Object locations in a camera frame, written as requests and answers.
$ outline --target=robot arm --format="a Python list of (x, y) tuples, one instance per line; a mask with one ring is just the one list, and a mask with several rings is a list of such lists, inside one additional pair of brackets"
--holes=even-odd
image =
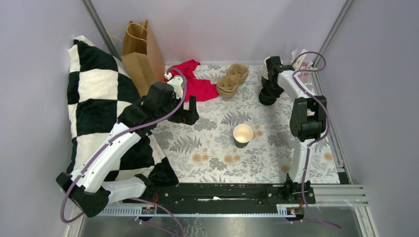
[(264, 105), (271, 105), (285, 92), (294, 101), (293, 111), (290, 119), (290, 130), (294, 138), (293, 163), (284, 184), (285, 195), (290, 199), (301, 196), (301, 185), (305, 190), (310, 189), (310, 159), (308, 160), (307, 175), (305, 183), (302, 183), (304, 166), (307, 160), (308, 144), (320, 138), (326, 130), (326, 114), (321, 107), (304, 91), (314, 95), (326, 106), (327, 101), (324, 96), (316, 96), (303, 83), (298, 86), (294, 79), (294, 68), (292, 65), (283, 65), (279, 56), (271, 57), (266, 61), (268, 70), (268, 80), (262, 79), (263, 89), (259, 99)]
[[(97, 215), (109, 203), (140, 197), (144, 193), (148, 182), (143, 175), (113, 182), (104, 182), (104, 179), (125, 152), (157, 124), (123, 135), (120, 133), (167, 115), (181, 102), (182, 94), (178, 94), (181, 92), (179, 79), (153, 84), (147, 96), (124, 109), (107, 139), (85, 163), (71, 174), (61, 173), (57, 177), (56, 182), (64, 192), (75, 182), (69, 198), (88, 217)], [(193, 125), (198, 118), (196, 97), (191, 96), (189, 110), (184, 110), (182, 105), (168, 120)]]

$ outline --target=cable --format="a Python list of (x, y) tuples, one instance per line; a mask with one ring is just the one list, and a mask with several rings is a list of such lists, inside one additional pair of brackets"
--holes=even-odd
[[(75, 221), (75, 220), (77, 220), (77, 219), (79, 219), (81, 216), (83, 216), (83, 212), (82, 213), (80, 213), (79, 215), (77, 215), (75, 218), (73, 218), (73, 219), (71, 219), (71, 220), (67, 220), (66, 218), (65, 218), (65, 216), (64, 216), (64, 211), (65, 211), (65, 206), (66, 206), (66, 203), (67, 203), (67, 199), (68, 199), (68, 197), (70, 196), (70, 193), (71, 193), (71, 191), (73, 190), (73, 188), (74, 188), (74, 186), (76, 185), (76, 183), (80, 180), (80, 178), (82, 177), (82, 175), (87, 171), (87, 169), (91, 166), (91, 164), (96, 160), (96, 158), (109, 146), (109, 144), (112, 144), (112, 142), (113, 141), (115, 141), (117, 138), (119, 138), (119, 137), (121, 137), (122, 135), (124, 135), (124, 134), (127, 134), (127, 133), (129, 133), (129, 132), (132, 132), (132, 131), (135, 131), (135, 130), (138, 130), (138, 129), (142, 129), (142, 128), (145, 128), (145, 127), (148, 127), (148, 126), (151, 126), (151, 125), (155, 125), (155, 124), (157, 124), (157, 123), (159, 123), (159, 122), (161, 122), (161, 121), (164, 121), (164, 120), (166, 120), (166, 119), (168, 119), (170, 116), (172, 116), (179, 108), (180, 108), (180, 106), (182, 106), (182, 104), (183, 104), (183, 102), (185, 101), (185, 97), (186, 97), (186, 77), (183, 75), (183, 73), (179, 70), (179, 69), (177, 69), (177, 68), (174, 68), (174, 67), (170, 67), (170, 68), (168, 68), (168, 70), (166, 71), (166, 74), (169, 72), (169, 71), (171, 71), (171, 70), (175, 70), (175, 71), (177, 71), (178, 73), (179, 73), (179, 75), (182, 77), (182, 79), (183, 79), (183, 95), (182, 95), (182, 98), (180, 99), (180, 102), (179, 102), (179, 104), (170, 112), (170, 113), (168, 113), (167, 115), (165, 115), (165, 116), (163, 116), (163, 117), (161, 117), (161, 118), (158, 118), (158, 119), (156, 119), (156, 120), (154, 120), (154, 121), (152, 121), (152, 122), (148, 122), (148, 123), (145, 123), (145, 124), (142, 124), (142, 125), (139, 125), (139, 126), (136, 126), (136, 127), (133, 127), (133, 128), (130, 128), (130, 129), (127, 129), (127, 130), (125, 130), (125, 131), (123, 131), (123, 132), (120, 132), (120, 133), (118, 133), (117, 135), (115, 135), (113, 138), (111, 138), (110, 140), (109, 140), (109, 143), (107, 143), (107, 144), (104, 144), (97, 152), (96, 152), (96, 154), (94, 154), (93, 155), (93, 157), (92, 157), (92, 159), (90, 159), (90, 161), (86, 164), (86, 166), (82, 169), (82, 171), (81, 171), (81, 175), (79, 175), (79, 176), (77, 176), (76, 178), (75, 178), (75, 180), (72, 182), (72, 184), (70, 185), (70, 187), (68, 188), (68, 190), (66, 191), (66, 193), (65, 193), (65, 196), (64, 196), (64, 200), (63, 200), (63, 203), (61, 204), (61, 211), (60, 211), (60, 218), (61, 218), (61, 221), (62, 222), (64, 222), (64, 223), (66, 223), (66, 224), (69, 224), (69, 223), (71, 223), (71, 222), (73, 222), (73, 221)], [(176, 219), (176, 217), (169, 211), (169, 210), (167, 210), (166, 208), (164, 208), (164, 207), (162, 207), (161, 205), (159, 205), (159, 204), (157, 204), (157, 203), (153, 203), (153, 202), (149, 202), (149, 201), (145, 201), (145, 200), (142, 200), (142, 199), (138, 199), (138, 198), (135, 198), (134, 200), (137, 200), (137, 201), (140, 201), (140, 202), (144, 202), (144, 203), (148, 203), (148, 204), (152, 204), (152, 205), (155, 205), (155, 206), (158, 206), (159, 208), (161, 208), (161, 209), (163, 209), (165, 212), (167, 212), (175, 221), (176, 221), (176, 223), (180, 226), (180, 229), (182, 230), (182, 233), (183, 233), (183, 235), (185, 235), (185, 230), (184, 230), (184, 228), (183, 228), (183, 226), (180, 224), (180, 222)], [(163, 227), (158, 227), (159, 229), (161, 229), (161, 230), (164, 230), (164, 231), (166, 231), (166, 232), (168, 232), (168, 230), (166, 230), (166, 229), (164, 229)]]
[(311, 150), (311, 146), (314, 144), (314, 143), (316, 143), (316, 142), (319, 142), (319, 141), (321, 141), (321, 140), (323, 140), (323, 139), (325, 139), (326, 137), (327, 137), (327, 135), (329, 134), (329, 132), (330, 132), (330, 127), (331, 127), (331, 121), (330, 121), (330, 115), (329, 115), (329, 111), (326, 109), (326, 107), (314, 96), (314, 95), (312, 95), (311, 93), (309, 93), (301, 84), (300, 84), (300, 81), (297, 79), (297, 77), (295, 76), (297, 73), (302, 73), (302, 72), (309, 72), (309, 73), (315, 73), (315, 72), (320, 72), (320, 71), (322, 71), (325, 67), (326, 67), (326, 59), (324, 58), (324, 56), (321, 54), (321, 53), (318, 53), (318, 52), (314, 52), (314, 51), (307, 51), (307, 52), (304, 52), (304, 53), (302, 53), (302, 54), (300, 54), (299, 56), (297, 56), (295, 59), (294, 59), (294, 61), (292, 62), (292, 65), (294, 65), (294, 63), (296, 63), (296, 61), (297, 61), (297, 59), (299, 58), (299, 57), (301, 57), (302, 55), (304, 55), (304, 54), (307, 54), (307, 53), (314, 53), (314, 54), (316, 54), (316, 55), (318, 55), (318, 56), (320, 56), (321, 58), (322, 58), (322, 60), (323, 60), (323, 62), (324, 62), (324, 65), (323, 65), (323, 67), (322, 68), (320, 68), (320, 69), (312, 69), (312, 70), (309, 70), (309, 69), (301, 69), (301, 70), (297, 70), (297, 71), (295, 71), (294, 73), (293, 73), (293, 80), (294, 80), (294, 82), (298, 85), (298, 87), (306, 94), (306, 95), (308, 95), (308, 96), (310, 96), (314, 101), (316, 101), (316, 103), (318, 103), (319, 105), (320, 105), (320, 107), (323, 109), (323, 111), (325, 112), (325, 114), (326, 114), (326, 118), (327, 118), (327, 129), (326, 129), (326, 132), (325, 132), (325, 134), (323, 135), (323, 136), (321, 136), (319, 139), (317, 139), (317, 140), (314, 140), (313, 142), (311, 142), (311, 143), (309, 143), (308, 144), (308, 146), (307, 146), (307, 156), (306, 156), (306, 158), (305, 158), (305, 165), (304, 165), (304, 172), (303, 172), (303, 175), (302, 175), (302, 185), (301, 185), (301, 195), (302, 195), (302, 199), (303, 199), (303, 201), (304, 201), (304, 204), (305, 204), (305, 206), (307, 207), (307, 210), (311, 213), (311, 215), (313, 215), (314, 216), (314, 218), (316, 218), (316, 220), (306, 220), (306, 221), (304, 221), (304, 222), (320, 222), (320, 223), (322, 223), (322, 224), (324, 224), (324, 225), (326, 225), (326, 226), (328, 226), (328, 227), (330, 227), (330, 228), (332, 228), (332, 229), (335, 229), (335, 230), (342, 230), (342, 227), (340, 226), (340, 225), (338, 225), (338, 224), (335, 224), (335, 223), (332, 223), (332, 222), (329, 222), (329, 221), (324, 221), (324, 220), (322, 220), (322, 219), (320, 219), (316, 214), (314, 214), (313, 213), (313, 211), (311, 210), (311, 208), (308, 206), (308, 204), (307, 204), (307, 200), (305, 199), (305, 195), (304, 195), (304, 181), (305, 181), (305, 176), (306, 176), (306, 174), (307, 174), (307, 168), (308, 168), (308, 160), (309, 160), (309, 158), (310, 158), (310, 150)]
[(146, 201), (146, 200), (143, 200), (143, 199), (139, 199), (139, 198), (135, 198), (135, 197), (133, 197), (133, 198), (130, 198), (131, 200), (135, 200), (135, 201), (139, 201), (139, 202), (143, 202), (143, 203), (146, 203), (146, 204), (151, 204), (151, 205), (155, 205), (155, 206), (157, 206), (157, 207), (159, 207), (159, 208), (161, 208), (163, 211), (165, 211), (167, 214), (169, 214), (172, 218), (173, 218), (173, 220), (179, 225), (179, 227), (180, 227), (180, 230), (182, 231), (182, 235), (178, 235), (178, 234), (175, 234), (175, 233), (173, 233), (173, 232), (171, 232), (171, 231), (169, 231), (169, 230), (167, 230), (167, 229), (165, 229), (165, 228), (163, 228), (163, 227), (161, 227), (161, 226), (157, 226), (157, 225), (154, 225), (154, 224), (152, 224), (152, 223), (147, 223), (147, 222), (143, 222), (143, 223), (146, 223), (147, 225), (150, 225), (150, 226), (154, 226), (154, 227), (156, 227), (156, 228), (158, 228), (158, 229), (160, 229), (160, 230), (162, 230), (162, 231), (165, 231), (165, 232), (167, 232), (167, 233), (169, 233), (169, 234), (171, 234), (171, 235), (174, 235), (174, 236), (177, 236), (177, 237), (183, 237), (183, 236), (185, 236), (185, 229), (183, 228), (183, 226), (182, 226), (182, 224), (179, 222), (179, 220), (169, 211), (169, 210), (167, 210), (165, 207), (163, 207), (163, 206), (161, 206), (160, 204), (157, 204), (157, 203), (154, 203), (154, 202), (150, 202), (150, 201)]

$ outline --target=table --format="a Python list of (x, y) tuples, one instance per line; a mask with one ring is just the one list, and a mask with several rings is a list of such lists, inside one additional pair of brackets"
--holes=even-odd
[[(200, 65), (199, 79), (216, 83), (230, 65)], [(189, 126), (160, 122), (152, 132), (180, 182), (283, 183), (293, 160), (289, 122), (293, 102), (283, 93), (272, 106), (260, 104), (262, 66), (249, 66), (249, 76), (230, 99), (221, 95), (197, 102), (200, 119)], [(306, 85), (312, 90), (309, 80)], [(234, 146), (233, 129), (240, 123), (254, 130), (249, 144)], [(311, 182), (336, 184), (339, 178), (328, 140), (314, 145)]]

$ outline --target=gray floor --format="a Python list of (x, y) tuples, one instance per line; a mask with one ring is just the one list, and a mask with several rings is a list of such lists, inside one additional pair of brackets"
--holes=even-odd
[[(341, 225), (343, 231), (332, 230), (323, 224), (283, 224), (283, 218), (179, 218), (187, 237), (357, 237), (362, 236), (356, 214), (350, 207), (313, 207), (320, 217)], [(312, 219), (306, 214), (305, 219)], [(180, 233), (171, 218), (153, 218), (152, 223)], [(170, 237), (153, 227), (139, 225), (132, 217), (95, 217), (88, 219), (83, 237)]]

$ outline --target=brown paper bag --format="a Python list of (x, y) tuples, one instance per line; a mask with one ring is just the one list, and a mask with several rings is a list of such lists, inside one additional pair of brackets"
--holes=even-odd
[(164, 80), (165, 62), (147, 20), (129, 22), (122, 40), (122, 60), (140, 96)]

